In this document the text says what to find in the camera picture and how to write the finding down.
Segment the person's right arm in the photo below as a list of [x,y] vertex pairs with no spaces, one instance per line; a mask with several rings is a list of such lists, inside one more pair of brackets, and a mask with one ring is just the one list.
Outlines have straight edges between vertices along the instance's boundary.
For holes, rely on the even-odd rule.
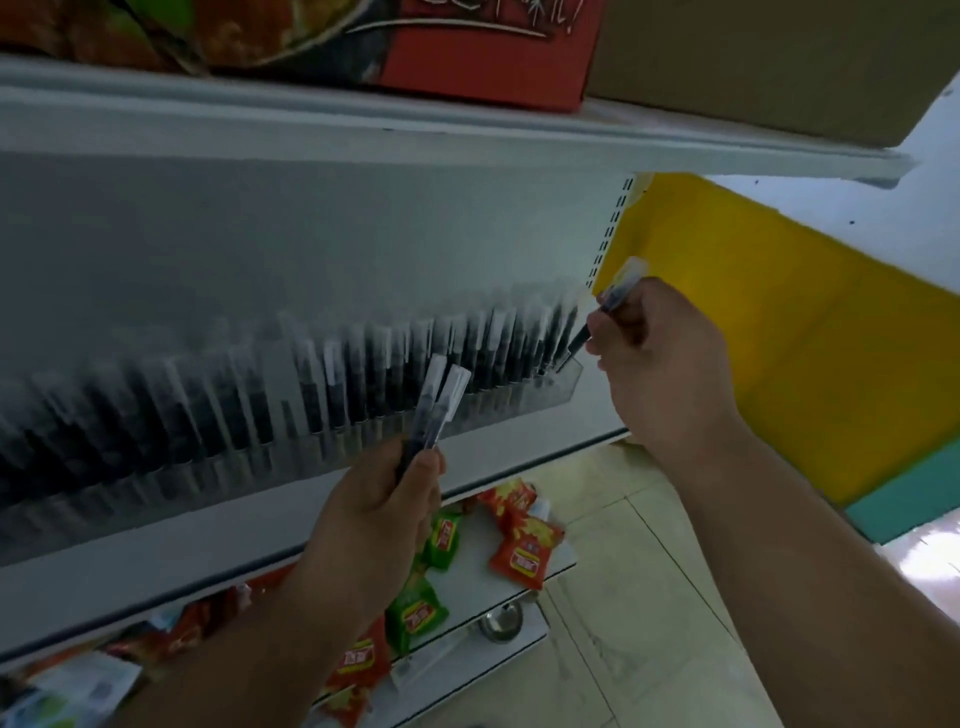
[[643,280],[590,314],[617,412],[674,484],[788,728],[960,721],[960,628],[741,419],[723,336]]

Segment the yellow wall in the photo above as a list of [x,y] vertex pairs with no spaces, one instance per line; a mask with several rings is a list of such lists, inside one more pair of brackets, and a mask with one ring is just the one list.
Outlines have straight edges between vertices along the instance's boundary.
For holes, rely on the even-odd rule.
[[624,214],[627,255],[723,329],[741,410],[849,503],[960,430],[960,298],[691,175],[657,175]]

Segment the person's left hand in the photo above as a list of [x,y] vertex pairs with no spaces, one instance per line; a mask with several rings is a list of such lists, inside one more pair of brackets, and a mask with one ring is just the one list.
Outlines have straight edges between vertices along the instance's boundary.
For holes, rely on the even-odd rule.
[[424,450],[396,483],[402,442],[365,450],[337,483],[283,591],[302,610],[358,636],[403,587],[440,508],[438,450]]

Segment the hand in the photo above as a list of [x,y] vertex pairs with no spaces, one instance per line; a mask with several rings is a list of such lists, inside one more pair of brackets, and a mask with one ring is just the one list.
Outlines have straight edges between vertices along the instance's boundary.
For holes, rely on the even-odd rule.
[[680,291],[641,280],[612,315],[587,317],[613,406],[659,461],[689,457],[740,429],[723,334]]
[[360,454],[330,493],[284,584],[302,609],[322,618],[323,629],[355,638],[369,627],[399,594],[430,535],[444,457],[424,450],[397,485],[401,450],[394,438]]

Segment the round metal container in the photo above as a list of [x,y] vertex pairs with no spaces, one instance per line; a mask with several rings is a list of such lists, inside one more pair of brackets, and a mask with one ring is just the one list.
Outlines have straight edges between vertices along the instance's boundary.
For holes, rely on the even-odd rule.
[[523,628],[523,609],[512,601],[480,618],[480,631],[492,643],[508,643]]

